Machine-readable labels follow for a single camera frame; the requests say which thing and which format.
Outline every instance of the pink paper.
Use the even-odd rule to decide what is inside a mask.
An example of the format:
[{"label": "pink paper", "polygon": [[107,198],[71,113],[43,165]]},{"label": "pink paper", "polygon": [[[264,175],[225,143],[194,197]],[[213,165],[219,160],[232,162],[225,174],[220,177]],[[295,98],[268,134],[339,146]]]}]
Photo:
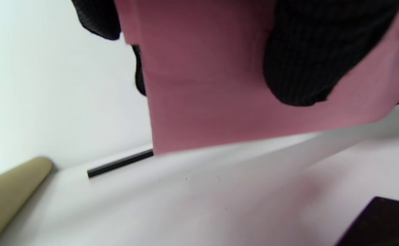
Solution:
[{"label": "pink paper", "polygon": [[328,101],[293,107],[271,94],[262,75],[271,0],[116,5],[126,40],[142,51],[157,154],[371,123],[399,101],[399,13]]}]

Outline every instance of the white surface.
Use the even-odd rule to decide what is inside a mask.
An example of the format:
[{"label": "white surface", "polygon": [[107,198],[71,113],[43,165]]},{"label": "white surface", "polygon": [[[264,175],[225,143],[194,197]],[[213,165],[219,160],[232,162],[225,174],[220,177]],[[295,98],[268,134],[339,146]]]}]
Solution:
[{"label": "white surface", "polygon": [[0,1],[0,173],[43,154],[60,168],[151,142],[123,40],[90,34],[70,0]]},{"label": "white surface", "polygon": [[49,178],[0,246],[332,246],[373,196],[399,200],[399,107],[371,125],[154,157],[87,179],[107,161]]}]

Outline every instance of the white table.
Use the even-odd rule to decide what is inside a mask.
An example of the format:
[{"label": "white table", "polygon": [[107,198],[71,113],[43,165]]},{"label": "white table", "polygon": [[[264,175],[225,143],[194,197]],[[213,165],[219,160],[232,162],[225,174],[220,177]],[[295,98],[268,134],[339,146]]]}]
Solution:
[{"label": "white table", "polygon": [[365,126],[59,171],[0,246],[332,246],[373,196],[399,200],[399,106]]}]

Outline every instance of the white wall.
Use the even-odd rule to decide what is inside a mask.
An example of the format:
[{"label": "white wall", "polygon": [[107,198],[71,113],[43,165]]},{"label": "white wall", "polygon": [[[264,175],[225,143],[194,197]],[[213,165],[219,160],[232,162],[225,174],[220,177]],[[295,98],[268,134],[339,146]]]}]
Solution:
[{"label": "white wall", "polygon": [[81,27],[70,0],[0,1],[0,173],[37,155],[59,168],[151,142],[135,58]]}]

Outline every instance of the black rod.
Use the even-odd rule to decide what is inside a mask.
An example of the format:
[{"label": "black rod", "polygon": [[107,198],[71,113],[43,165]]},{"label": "black rod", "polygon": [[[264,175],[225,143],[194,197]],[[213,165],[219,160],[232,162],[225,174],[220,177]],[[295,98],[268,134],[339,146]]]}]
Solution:
[{"label": "black rod", "polygon": [[125,157],[123,159],[110,162],[92,169],[87,170],[87,175],[89,178],[95,177],[97,175],[101,175],[103,173],[112,171],[117,168],[121,168],[123,166],[129,165],[134,162],[141,161],[143,159],[149,158],[154,155],[153,149],[143,151],[134,155],[131,155],[129,157]]}]

